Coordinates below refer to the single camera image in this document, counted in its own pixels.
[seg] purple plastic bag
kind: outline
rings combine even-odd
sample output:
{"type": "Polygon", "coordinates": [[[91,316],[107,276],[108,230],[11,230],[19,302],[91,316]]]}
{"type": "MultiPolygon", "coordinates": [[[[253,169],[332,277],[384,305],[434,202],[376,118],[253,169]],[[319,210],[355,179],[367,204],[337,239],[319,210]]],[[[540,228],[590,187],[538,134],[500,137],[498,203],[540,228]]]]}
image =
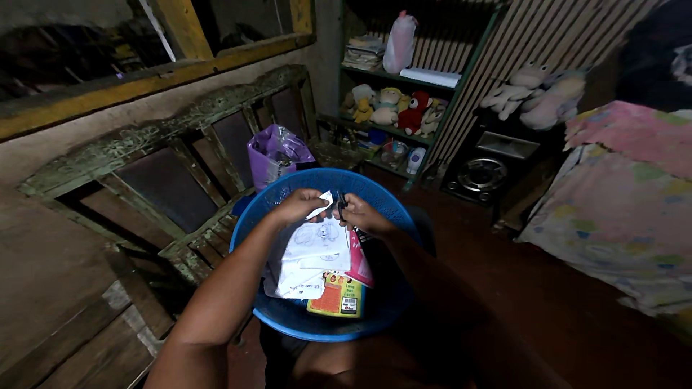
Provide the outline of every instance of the purple plastic bag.
{"type": "Polygon", "coordinates": [[[315,161],[303,141],[286,127],[276,124],[256,133],[250,139],[248,155],[257,192],[279,177],[295,172],[296,163],[315,161]]]}

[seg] cartoon drawing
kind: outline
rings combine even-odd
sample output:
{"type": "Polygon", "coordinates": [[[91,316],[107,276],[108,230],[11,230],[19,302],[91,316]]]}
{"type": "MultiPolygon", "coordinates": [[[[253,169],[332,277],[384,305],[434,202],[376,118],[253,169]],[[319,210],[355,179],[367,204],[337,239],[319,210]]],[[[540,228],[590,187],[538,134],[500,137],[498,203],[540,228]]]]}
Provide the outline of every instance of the cartoon drawing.
{"type": "Polygon", "coordinates": [[[323,224],[318,231],[318,235],[320,238],[322,238],[323,242],[327,239],[329,239],[330,242],[333,242],[339,236],[339,232],[331,224],[323,224]]]}
{"type": "Polygon", "coordinates": [[[312,246],[313,237],[315,233],[313,231],[313,226],[306,224],[301,226],[295,234],[293,235],[293,241],[296,244],[304,244],[305,246],[312,246]]]}
{"type": "Polygon", "coordinates": [[[339,253],[336,254],[331,254],[331,255],[320,255],[320,259],[323,261],[331,262],[339,258],[339,253]]]}
{"type": "Polygon", "coordinates": [[[327,245],[327,240],[334,242],[339,237],[339,231],[331,224],[322,224],[317,228],[314,224],[305,224],[297,229],[293,235],[296,244],[312,246],[315,242],[322,241],[322,245],[327,245]]]}

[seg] yellow book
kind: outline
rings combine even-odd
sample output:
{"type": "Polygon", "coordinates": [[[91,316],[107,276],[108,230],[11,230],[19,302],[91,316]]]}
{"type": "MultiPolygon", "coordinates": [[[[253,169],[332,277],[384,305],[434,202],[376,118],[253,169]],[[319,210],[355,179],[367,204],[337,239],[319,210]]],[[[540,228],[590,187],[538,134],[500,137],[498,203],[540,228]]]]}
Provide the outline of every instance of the yellow book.
{"type": "Polygon", "coordinates": [[[322,297],[308,300],[307,311],[338,318],[363,317],[365,285],[347,275],[325,271],[325,292],[322,297]]]}

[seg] yellow painted frame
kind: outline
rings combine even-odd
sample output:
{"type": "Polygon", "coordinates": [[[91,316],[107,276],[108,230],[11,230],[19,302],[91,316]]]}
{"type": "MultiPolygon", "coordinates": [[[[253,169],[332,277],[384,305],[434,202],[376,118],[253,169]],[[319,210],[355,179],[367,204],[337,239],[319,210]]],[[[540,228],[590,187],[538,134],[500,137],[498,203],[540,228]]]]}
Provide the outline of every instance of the yellow painted frame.
{"type": "Polygon", "coordinates": [[[156,0],[156,2],[169,26],[167,33],[175,40],[186,58],[198,61],[162,72],[163,74],[123,81],[38,107],[21,109],[11,116],[0,118],[0,142],[28,135],[100,109],[287,53],[313,44],[316,40],[313,0],[291,0],[293,33],[223,50],[216,58],[213,58],[190,0],[156,0]]]}

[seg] stack of papers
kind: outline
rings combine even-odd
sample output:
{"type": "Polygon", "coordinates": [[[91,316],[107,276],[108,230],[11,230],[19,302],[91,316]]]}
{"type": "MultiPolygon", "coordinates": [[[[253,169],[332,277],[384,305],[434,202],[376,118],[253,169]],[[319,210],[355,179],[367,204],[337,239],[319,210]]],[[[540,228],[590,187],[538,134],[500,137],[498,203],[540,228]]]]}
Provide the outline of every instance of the stack of papers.
{"type": "Polygon", "coordinates": [[[373,71],[382,64],[385,55],[385,45],[381,38],[364,35],[349,39],[344,52],[344,66],[373,71]]]}
{"type": "Polygon", "coordinates": [[[351,270],[349,233],[333,217],[294,227],[282,231],[270,251],[264,293],[276,298],[320,298],[325,271],[351,270]]]}
{"type": "Polygon", "coordinates": [[[459,80],[462,79],[462,75],[460,74],[420,68],[404,69],[399,73],[399,75],[401,77],[429,82],[431,84],[442,85],[443,87],[450,88],[456,87],[459,80]]]}

